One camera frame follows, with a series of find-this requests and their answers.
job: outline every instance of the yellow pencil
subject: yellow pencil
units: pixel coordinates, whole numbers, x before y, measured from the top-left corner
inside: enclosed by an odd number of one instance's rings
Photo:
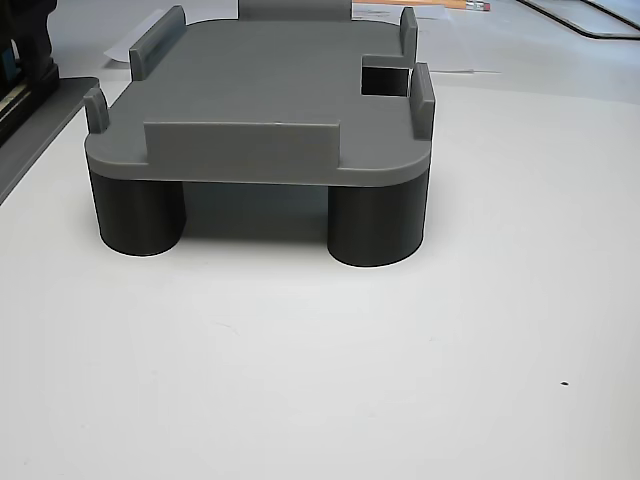
[[[455,8],[457,10],[478,10],[488,12],[491,10],[491,4],[484,1],[476,0],[353,0],[353,3],[378,3],[386,5],[443,5],[446,8]]]

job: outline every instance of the square cutout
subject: square cutout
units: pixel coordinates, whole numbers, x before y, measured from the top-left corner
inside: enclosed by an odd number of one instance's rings
[[[406,68],[362,67],[362,95],[406,97],[409,70]]]

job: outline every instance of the white table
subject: white table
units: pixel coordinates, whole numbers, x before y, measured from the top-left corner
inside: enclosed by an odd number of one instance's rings
[[[156,3],[61,2],[63,74],[113,101],[99,52]],[[194,187],[173,250],[112,252],[80,113],[0,207],[0,478],[639,478],[640,44],[476,15],[504,73],[434,78],[426,239],[385,268],[329,256],[321,189]]]

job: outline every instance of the cylindrical leg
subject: cylindrical leg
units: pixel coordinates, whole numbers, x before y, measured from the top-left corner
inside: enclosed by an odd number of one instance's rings
[[[329,187],[327,246],[337,260],[357,267],[399,262],[424,235],[429,170],[389,187]]]
[[[173,247],[186,222],[181,182],[114,180],[89,170],[100,236],[126,255],[157,255]]]

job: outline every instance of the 3d printed stand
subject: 3d printed stand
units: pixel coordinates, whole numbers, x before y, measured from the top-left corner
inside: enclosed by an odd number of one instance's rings
[[[415,63],[413,9],[398,28],[352,21],[351,0],[238,7],[238,20],[188,27],[172,8],[132,47],[133,82],[111,109],[99,89],[85,98],[104,242],[138,256],[173,247],[182,182],[326,185],[336,259],[411,255],[435,109],[427,66]]]

